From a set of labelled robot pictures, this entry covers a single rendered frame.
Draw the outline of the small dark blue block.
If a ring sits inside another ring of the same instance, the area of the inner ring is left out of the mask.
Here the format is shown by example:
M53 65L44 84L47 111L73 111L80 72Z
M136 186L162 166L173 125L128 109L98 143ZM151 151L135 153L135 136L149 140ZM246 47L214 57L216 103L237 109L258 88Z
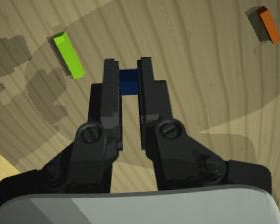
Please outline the small dark blue block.
M121 96L138 95L137 69L122 69L119 71Z

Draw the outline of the orange rod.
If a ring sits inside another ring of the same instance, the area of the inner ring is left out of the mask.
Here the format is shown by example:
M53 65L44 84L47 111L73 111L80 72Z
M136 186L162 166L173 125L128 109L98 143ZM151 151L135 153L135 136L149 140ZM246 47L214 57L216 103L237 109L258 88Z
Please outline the orange rod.
M276 43L280 42L280 35L278 30L275 26L275 23L270 15L269 10L263 6L256 10L265 30L270 39L270 41L275 45Z

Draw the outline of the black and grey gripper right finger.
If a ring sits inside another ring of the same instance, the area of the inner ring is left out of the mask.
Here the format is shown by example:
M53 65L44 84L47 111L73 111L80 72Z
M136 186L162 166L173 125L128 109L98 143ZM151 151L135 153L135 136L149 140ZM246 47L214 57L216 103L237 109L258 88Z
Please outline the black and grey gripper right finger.
M241 184L272 196L267 167L225 161L187 135L183 123L173 118L166 80L154 82L151 57L137 60L137 76L141 150L153 161L158 191Z

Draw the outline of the lime green rod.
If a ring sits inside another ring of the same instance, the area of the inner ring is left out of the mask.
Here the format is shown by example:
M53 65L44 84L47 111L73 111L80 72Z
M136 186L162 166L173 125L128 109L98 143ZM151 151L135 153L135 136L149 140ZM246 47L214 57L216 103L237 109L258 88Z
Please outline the lime green rod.
M79 61L79 58L67 36L66 31L58 33L54 37L54 41L62 54L71 74L74 79L84 76L84 69Z

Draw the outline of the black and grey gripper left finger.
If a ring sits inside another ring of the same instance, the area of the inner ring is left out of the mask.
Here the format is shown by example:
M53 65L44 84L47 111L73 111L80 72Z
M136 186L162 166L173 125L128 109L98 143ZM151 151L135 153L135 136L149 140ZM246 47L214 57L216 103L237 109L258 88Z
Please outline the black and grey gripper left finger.
M88 120L77 129L75 140L41 170L2 179L0 206L28 194L110 193L112 163L119 151L123 151L119 61L104 59L103 83L91 85Z

